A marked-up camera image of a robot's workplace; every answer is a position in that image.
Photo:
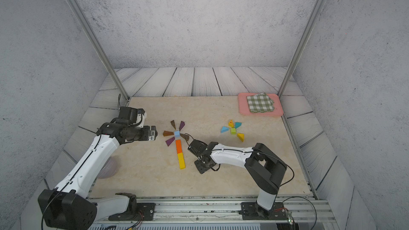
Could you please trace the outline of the brown small wooden block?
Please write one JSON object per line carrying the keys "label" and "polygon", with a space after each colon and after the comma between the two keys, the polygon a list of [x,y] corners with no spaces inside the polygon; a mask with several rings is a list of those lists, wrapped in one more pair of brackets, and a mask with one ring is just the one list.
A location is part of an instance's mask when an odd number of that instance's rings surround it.
{"label": "brown small wooden block", "polygon": [[174,132],[170,132],[170,131],[164,131],[163,132],[163,136],[173,136]]}

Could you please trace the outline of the purple rectangular wooden block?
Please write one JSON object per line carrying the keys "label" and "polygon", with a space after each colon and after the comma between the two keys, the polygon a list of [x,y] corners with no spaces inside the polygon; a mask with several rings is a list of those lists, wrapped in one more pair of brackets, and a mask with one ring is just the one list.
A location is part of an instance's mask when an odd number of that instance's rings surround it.
{"label": "purple rectangular wooden block", "polygon": [[175,141],[175,137],[172,137],[172,138],[166,140],[167,146],[170,146],[174,141]]}

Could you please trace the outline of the brown slanted wooden block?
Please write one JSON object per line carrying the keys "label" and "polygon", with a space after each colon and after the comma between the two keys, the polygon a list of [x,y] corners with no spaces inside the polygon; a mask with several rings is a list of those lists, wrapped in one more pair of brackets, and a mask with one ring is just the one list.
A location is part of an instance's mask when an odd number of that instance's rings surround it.
{"label": "brown slanted wooden block", "polygon": [[189,136],[188,135],[186,135],[186,134],[180,134],[180,137],[181,138],[183,138],[183,139],[185,139],[187,142],[189,141]]}

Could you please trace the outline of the dark brown rectangular block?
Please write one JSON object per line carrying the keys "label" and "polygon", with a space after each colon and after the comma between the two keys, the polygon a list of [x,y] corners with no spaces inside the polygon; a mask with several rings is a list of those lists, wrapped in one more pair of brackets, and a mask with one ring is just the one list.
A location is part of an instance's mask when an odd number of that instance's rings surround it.
{"label": "dark brown rectangular block", "polygon": [[175,125],[175,121],[174,120],[172,120],[171,122],[171,126],[176,130],[176,125]]}

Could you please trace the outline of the yellow long wooden block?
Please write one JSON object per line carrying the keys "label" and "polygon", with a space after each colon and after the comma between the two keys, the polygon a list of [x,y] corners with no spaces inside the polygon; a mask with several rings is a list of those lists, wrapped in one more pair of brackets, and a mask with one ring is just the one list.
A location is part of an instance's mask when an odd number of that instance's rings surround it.
{"label": "yellow long wooden block", "polygon": [[180,169],[185,169],[185,160],[182,152],[177,154]]}

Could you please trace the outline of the orange long wooden block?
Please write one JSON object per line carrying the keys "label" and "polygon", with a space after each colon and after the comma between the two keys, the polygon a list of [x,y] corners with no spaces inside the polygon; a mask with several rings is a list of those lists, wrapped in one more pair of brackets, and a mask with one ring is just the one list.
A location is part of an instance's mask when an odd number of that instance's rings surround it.
{"label": "orange long wooden block", "polygon": [[182,153],[183,151],[182,151],[182,142],[181,142],[181,140],[180,140],[180,139],[177,139],[177,140],[175,141],[175,143],[176,143],[176,151],[177,151],[177,154]]}

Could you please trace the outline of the light blue triangle block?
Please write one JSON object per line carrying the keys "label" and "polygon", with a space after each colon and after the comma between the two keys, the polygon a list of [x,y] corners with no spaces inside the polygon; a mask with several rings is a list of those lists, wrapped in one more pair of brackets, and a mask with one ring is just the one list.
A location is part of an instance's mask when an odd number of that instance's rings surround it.
{"label": "light blue triangle block", "polygon": [[220,130],[221,133],[225,133],[228,132],[230,130],[230,128],[223,126]]}

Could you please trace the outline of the yellow triangle wooden block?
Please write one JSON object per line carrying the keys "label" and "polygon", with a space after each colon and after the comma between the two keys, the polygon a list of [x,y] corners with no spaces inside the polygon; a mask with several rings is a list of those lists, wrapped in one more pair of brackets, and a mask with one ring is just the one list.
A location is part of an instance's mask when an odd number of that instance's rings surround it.
{"label": "yellow triangle wooden block", "polygon": [[245,141],[245,135],[243,133],[237,133],[236,135],[240,139],[241,142]]}

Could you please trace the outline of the teal triangle wooden block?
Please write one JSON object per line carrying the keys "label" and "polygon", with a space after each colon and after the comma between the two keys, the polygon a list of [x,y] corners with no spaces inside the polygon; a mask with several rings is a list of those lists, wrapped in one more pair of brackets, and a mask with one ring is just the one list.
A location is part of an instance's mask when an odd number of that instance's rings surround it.
{"label": "teal triangle wooden block", "polygon": [[241,122],[235,122],[234,123],[234,128],[239,128],[240,126],[242,125],[242,123]]}

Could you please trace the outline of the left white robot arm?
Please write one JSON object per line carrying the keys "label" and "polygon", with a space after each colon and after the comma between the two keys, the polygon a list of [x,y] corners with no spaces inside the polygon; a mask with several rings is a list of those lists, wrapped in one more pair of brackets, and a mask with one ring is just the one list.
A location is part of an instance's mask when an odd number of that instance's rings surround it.
{"label": "left white robot arm", "polygon": [[96,220],[110,216],[140,223],[144,214],[132,194],[118,193],[97,202],[91,202],[87,197],[105,163],[121,145],[134,141],[154,141],[157,136],[155,126],[104,123],[71,172],[54,189],[43,190],[39,195],[38,204],[42,212],[40,226],[87,230]]}

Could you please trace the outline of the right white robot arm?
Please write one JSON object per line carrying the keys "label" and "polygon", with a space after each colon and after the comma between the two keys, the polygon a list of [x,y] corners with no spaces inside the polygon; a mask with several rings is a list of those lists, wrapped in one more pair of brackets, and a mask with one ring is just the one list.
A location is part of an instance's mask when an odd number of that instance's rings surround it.
{"label": "right white robot arm", "polygon": [[260,213],[273,211],[288,165],[267,146],[257,143],[252,148],[236,148],[194,139],[188,150],[197,158],[194,164],[201,174],[210,169],[215,171],[214,166],[223,164],[246,169],[260,188],[256,208]]}

